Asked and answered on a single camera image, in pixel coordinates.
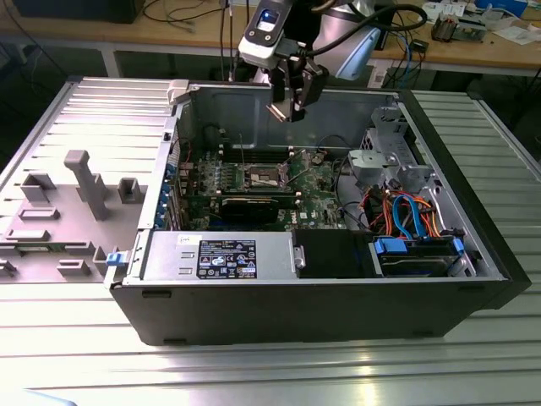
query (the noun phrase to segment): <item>aluminum slotted surface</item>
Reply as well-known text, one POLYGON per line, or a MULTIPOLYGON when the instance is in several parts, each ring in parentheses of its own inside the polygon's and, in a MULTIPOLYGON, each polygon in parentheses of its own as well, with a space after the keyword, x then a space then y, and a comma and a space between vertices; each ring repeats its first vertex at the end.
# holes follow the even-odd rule
MULTIPOLYGON (((120 96, 127 94, 123 80, 107 82, 114 84, 120 96)), ((161 82, 142 83, 151 89, 163 86, 165 96, 167 86, 161 82)), ((454 118, 450 113, 454 111, 470 112, 472 120, 482 119, 481 111, 465 95, 459 102, 439 101, 437 96, 421 102, 436 114, 443 111, 442 120, 454 118)), ((84 109, 77 114, 104 113, 93 108, 93 101, 70 103, 65 108, 84 109)), ((117 110, 167 115, 167 106, 148 107, 135 99, 132 103, 117 110)), ((100 283, 0 285, 3 385, 35 388, 79 405, 541 402, 541 255, 535 244, 538 229, 533 227, 541 223, 539 217, 521 220, 524 212, 533 216, 539 210, 536 201, 541 189, 496 131, 474 127, 471 130, 477 132, 469 133, 467 128, 443 123, 438 130, 445 132, 448 148, 459 165, 467 168, 470 183, 511 247, 516 245, 513 249, 518 249, 519 260, 533 281, 525 294, 504 309, 479 312, 438 339, 154 348, 139 340, 100 283), (519 178, 502 181, 493 174, 493 169, 504 172, 509 167, 518 171, 514 176, 519 178), (523 197, 513 200, 515 195, 523 197), (512 210, 516 205, 519 210, 512 210), (531 242, 522 244, 530 236, 531 242)), ((78 142, 103 142, 99 135, 76 137, 78 142)), ((136 136, 117 134, 107 139, 124 137, 135 140, 136 136)), ((137 137, 145 142, 154 139, 152 135, 137 137)), ((131 143, 129 148, 156 148, 150 142, 142 144, 131 143)), ((145 159, 134 153, 124 158, 145 159)), ((102 155, 101 159, 116 157, 102 155)))
POLYGON ((414 94, 505 241, 535 282, 535 272, 541 270, 541 177, 537 163, 527 159, 515 137, 495 122, 493 113, 483 102, 474 101, 466 94, 423 91, 414 94))
POLYGON ((165 80, 93 78, 64 86, 63 98, 0 192, 0 233, 25 197, 19 185, 29 171, 46 172, 55 184, 76 184, 63 165, 69 150, 87 150, 90 170, 100 173, 107 185, 122 177, 148 184, 164 123, 171 116, 168 86, 165 80))

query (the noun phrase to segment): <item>cable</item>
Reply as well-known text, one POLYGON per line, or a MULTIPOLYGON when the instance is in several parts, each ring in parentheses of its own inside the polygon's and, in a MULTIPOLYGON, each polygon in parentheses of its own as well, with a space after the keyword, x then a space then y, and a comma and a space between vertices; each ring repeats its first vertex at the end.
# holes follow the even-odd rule
POLYGON ((250 24, 250 0, 246 0, 246 26, 250 24))
POLYGON ((43 51, 40 51, 40 54, 36 57, 36 60, 34 61, 34 68, 32 68, 32 72, 30 73, 30 82, 33 91, 36 91, 36 89, 34 89, 34 73, 36 72, 37 63, 40 60, 41 55, 43 55, 43 51))
POLYGON ((406 54, 407 54, 407 63, 406 63, 406 72, 402 76, 402 80, 400 82, 400 88, 403 88, 405 85, 405 78, 407 77, 407 74, 409 73, 409 68, 412 64, 412 50, 409 48, 409 44, 407 43, 407 39, 404 36, 398 35, 397 38, 400 38, 404 42, 404 47, 406 48, 406 54))
POLYGON ((328 52, 331 49, 338 47, 340 44, 342 44, 344 41, 347 41, 349 38, 351 38, 351 36, 353 36, 356 32, 358 32, 359 30, 361 30, 363 27, 367 25, 371 25, 373 27, 380 28, 381 30, 386 30, 389 32, 402 32, 402 31, 415 30, 416 28, 424 25, 427 21, 427 18, 428 18, 427 14, 420 7, 413 6, 412 4, 393 4, 391 6, 383 7, 379 9, 378 11, 376 11, 375 13, 364 18, 361 22, 359 22, 359 24, 356 27, 352 28, 346 34, 334 40, 333 42, 330 42, 329 44, 323 46, 322 48, 315 49, 313 51, 307 51, 306 49, 301 49, 298 55, 300 57, 317 57, 318 55, 321 55, 322 53, 328 52), (421 21, 411 24, 411 25, 403 25, 403 26, 398 26, 398 27, 393 27, 392 25, 384 25, 376 21, 376 19, 380 17, 382 14, 386 14, 389 12, 396 12, 400 10, 413 11, 414 13, 419 14, 421 16, 421 21))
POLYGON ((409 202, 409 205, 412 207, 412 217, 413 217, 413 224, 415 225, 415 231, 417 232, 417 235, 419 237, 424 237, 426 235, 426 231, 424 230, 423 224, 421 223, 421 219, 419 218, 419 210, 417 208, 417 205, 415 204, 414 199, 408 195, 398 195, 392 204, 392 217, 393 217, 393 221, 395 222, 396 227, 400 231, 402 231, 402 233, 406 237, 409 237, 409 239, 412 239, 412 235, 400 224, 400 220, 398 218, 398 204, 400 203, 401 199, 406 199, 409 202))
POLYGON ((342 137, 341 135, 338 135, 338 134, 329 134, 329 135, 326 135, 325 137, 323 137, 319 142, 318 144, 315 146, 315 149, 318 150, 319 148, 321 148, 321 143, 329 138, 337 138, 339 139, 341 142, 344 143, 345 146, 347 146, 347 148, 349 148, 350 150, 354 150, 355 148, 351 146, 351 144, 349 142, 346 141, 346 139, 344 137, 342 137))
POLYGON ((65 71, 64 69, 62 69, 62 67, 57 63, 57 61, 55 61, 55 60, 51 57, 51 55, 49 55, 49 54, 45 51, 45 49, 43 49, 43 47, 42 47, 40 44, 38 44, 37 41, 36 41, 36 40, 35 40, 28 32, 26 32, 26 30, 22 27, 22 25, 19 24, 19 21, 17 21, 17 20, 15 19, 14 15, 11 14, 11 10, 9 9, 8 4, 6 3, 6 0, 2 0, 2 1, 3 1, 3 6, 6 8, 6 12, 8 13, 9 18, 15 23, 15 25, 17 25, 17 28, 19 28, 19 30, 20 30, 23 34, 25 34, 25 36, 26 36, 29 40, 31 40, 32 42, 34 42, 34 44, 35 44, 38 48, 40 48, 40 50, 43 52, 43 54, 44 54, 44 55, 52 62, 52 64, 53 64, 54 66, 57 67, 57 69, 58 69, 58 71, 59 71, 60 73, 62 73, 65 77, 68 77, 68 74, 66 73, 66 71, 65 71))
POLYGON ((175 8, 174 10, 171 10, 169 12, 169 15, 166 16, 167 19, 157 19, 156 17, 152 17, 151 15, 149 15, 147 13, 147 10, 150 6, 158 3, 159 1, 161 0, 152 0, 150 3, 148 3, 146 6, 143 7, 143 15, 147 18, 147 19, 151 19, 152 21, 156 21, 158 23, 183 23, 183 22, 186 22, 186 21, 190 21, 192 19, 198 19, 199 17, 203 17, 207 14, 211 14, 211 13, 215 13, 217 11, 220 11, 221 8, 214 8, 212 10, 209 10, 209 11, 205 11, 204 13, 201 13, 201 14, 196 14, 196 15, 192 15, 190 17, 186 17, 186 18, 182 18, 182 19, 175 19, 171 16, 171 14, 173 13, 176 13, 177 11, 180 11, 180 10, 188 10, 188 9, 192 9, 192 8, 197 8, 199 7, 201 4, 203 4, 204 2, 202 2, 201 4, 198 4, 196 6, 190 6, 190 7, 180 7, 180 8, 175 8))
POLYGON ((310 9, 310 11, 312 13, 323 13, 327 11, 328 9, 335 7, 335 4, 336 4, 336 0, 327 0, 326 2, 324 2, 323 4, 319 6, 313 6, 310 9))
POLYGON ((436 226, 436 214, 432 213, 432 225, 434 226, 434 234, 436 237, 441 237, 440 231, 438 230, 438 226, 436 226))
POLYGON ((221 80, 226 80, 226 67, 223 60, 223 26, 226 19, 226 7, 221 8, 220 16, 220 67, 221 67, 221 80))
POLYGON ((233 7, 229 8, 229 77, 228 80, 233 82, 233 7))

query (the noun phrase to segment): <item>metal bracket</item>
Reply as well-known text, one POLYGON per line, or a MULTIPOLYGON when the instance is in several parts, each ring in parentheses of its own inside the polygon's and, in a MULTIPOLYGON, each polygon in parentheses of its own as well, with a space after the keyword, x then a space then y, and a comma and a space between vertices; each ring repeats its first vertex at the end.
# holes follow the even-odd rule
POLYGON ((297 269, 303 269, 306 266, 306 259, 304 258, 304 247, 299 245, 293 247, 293 259, 295 261, 295 267, 297 269))

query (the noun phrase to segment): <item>black cable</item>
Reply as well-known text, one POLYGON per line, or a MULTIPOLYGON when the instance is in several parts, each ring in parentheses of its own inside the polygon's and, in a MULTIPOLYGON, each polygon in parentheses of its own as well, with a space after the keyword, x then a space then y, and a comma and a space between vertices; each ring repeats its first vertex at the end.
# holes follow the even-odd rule
POLYGON ((530 84, 526 88, 526 93, 529 93, 530 90, 533 88, 533 85, 535 84, 535 81, 538 79, 540 74, 541 74, 541 66, 539 67, 537 73, 535 74, 535 76, 533 76, 532 81, 530 82, 530 84))
POLYGON ((349 144, 349 142, 346 141, 346 139, 344 137, 342 137, 341 135, 338 135, 338 134, 329 134, 329 135, 326 135, 325 137, 323 137, 319 142, 318 144, 315 146, 315 148, 318 150, 319 148, 321 148, 321 143, 325 140, 328 140, 329 138, 337 138, 339 139, 341 142, 344 143, 344 145, 347 146, 347 148, 349 148, 350 150, 354 150, 355 148, 351 146, 351 144, 349 144))
POLYGON ((246 0, 246 26, 250 24, 250 0, 246 0))
POLYGON ((413 81, 412 89, 415 89, 415 85, 417 84, 417 81, 419 77, 421 76, 421 71, 423 70, 423 61, 426 58, 426 53, 419 52, 418 54, 419 54, 419 71, 417 72, 417 76, 415 77, 415 80, 413 81))
POLYGON ((234 81, 233 78, 233 12, 229 8, 229 81, 234 81))
MULTIPOLYGON (((174 19, 173 17, 168 18, 168 19, 157 19, 156 17, 152 17, 151 15, 149 15, 149 14, 147 13, 147 9, 148 9, 150 6, 152 6, 152 5, 156 4, 156 3, 158 3, 159 1, 161 1, 161 0, 152 0, 150 3, 148 3, 146 6, 143 7, 143 15, 144 15, 147 19, 151 19, 152 21, 156 21, 156 22, 158 22, 158 23, 182 23, 182 22, 184 22, 184 21, 190 21, 191 19, 198 19, 199 17, 203 17, 203 16, 205 16, 205 15, 207 15, 207 14, 215 13, 215 12, 221 10, 221 8, 214 8, 214 9, 212 9, 212 10, 205 11, 204 13, 192 15, 192 16, 190 16, 190 17, 185 17, 185 18, 182 18, 182 19, 174 19)), ((195 8, 195 7, 186 7, 186 8, 181 7, 181 8, 175 8, 174 10, 172 10, 172 11, 169 12, 169 16, 171 16, 172 13, 177 12, 177 11, 179 11, 179 10, 189 9, 189 8, 195 8)))
POLYGON ((34 42, 34 44, 35 44, 38 48, 40 48, 40 50, 43 52, 43 55, 45 55, 45 56, 52 62, 52 64, 53 64, 54 66, 57 67, 57 69, 58 69, 58 71, 59 71, 60 73, 62 73, 65 77, 68 77, 68 74, 66 73, 66 71, 65 71, 64 69, 62 69, 62 67, 57 63, 57 61, 55 61, 55 60, 51 57, 51 55, 49 55, 49 54, 45 51, 45 49, 43 49, 43 47, 42 47, 40 44, 38 44, 37 41, 36 41, 36 40, 35 40, 28 32, 26 32, 26 30, 22 27, 22 25, 19 24, 19 21, 17 21, 17 20, 15 19, 14 15, 11 14, 11 10, 9 9, 8 4, 6 3, 6 0, 3 0, 3 6, 6 8, 6 12, 8 13, 9 18, 15 23, 15 25, 17 25, 17 28, 19 28, 19 30, 20 30, 23 34, 25 34, 25 36, 26 36, 29 40, 31 40, 32 42, 34 42))
POLYGON ((338 47, 340 44, 342 44, 344 41, 347 41, 356 32, 358 32, 359 30, 361 30, 363 27, 367 25, 372 25, 374 27, 380 28, 381 30, 387 30, 389 32, 402 32, 402 31, 415 30, 416 28, 424 25, 424 23, 426 23, 427 21, 427 18, 428 18, 427 14, 420 7, 413 6, 412 4, 393 4, 391 6, 383 7, 379 9, 378 11, 376 11, 375 13, 369 15, 368 17, 363 19, 363 21, 359 22, 359 24, 356 27, 352 28, 346 34, 334 40, 333 42, 330 42, 329 44, 323 46, 322 48, 314 49, 313 51, 307 51, 306 49, 302 49, 300 50, 298 55, 300 57, 317 57, 318 55, 321 55, 322 53, 328 52, 331 49, 338 47), (401 11, 401 10, 413 11, 414 13, 419 14, 421 16, 421 21, 411 24, 411 25, 404 25, 404 26, 398 26, 398 27, 393 27, 392 25, 383 25, 376 21, 376 19, 380 17, 382 14, 386 14, 391 11, 396 12, 396 11, 401 11))
POLYGON ((220 15, 220 67, 221 67, 221 80, 226 80, 226 67, 223 61, 223 26, 226 19, 226 8, 225 6, 221 8, 220 15))
POLYGON ((320 4, 319 6, 313 6, 310 11, 312 13, 324 13, 330 8, 335 7, 336 0, 326 0, 323 4, 320 4))

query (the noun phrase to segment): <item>power supply label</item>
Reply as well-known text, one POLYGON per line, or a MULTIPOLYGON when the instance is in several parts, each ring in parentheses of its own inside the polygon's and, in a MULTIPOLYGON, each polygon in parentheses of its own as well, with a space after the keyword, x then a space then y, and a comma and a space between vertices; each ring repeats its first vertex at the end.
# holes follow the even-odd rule
POLYGON ((199 279, 256 278, 257 265, 253 240, 202 240, 199 243, 199 279))

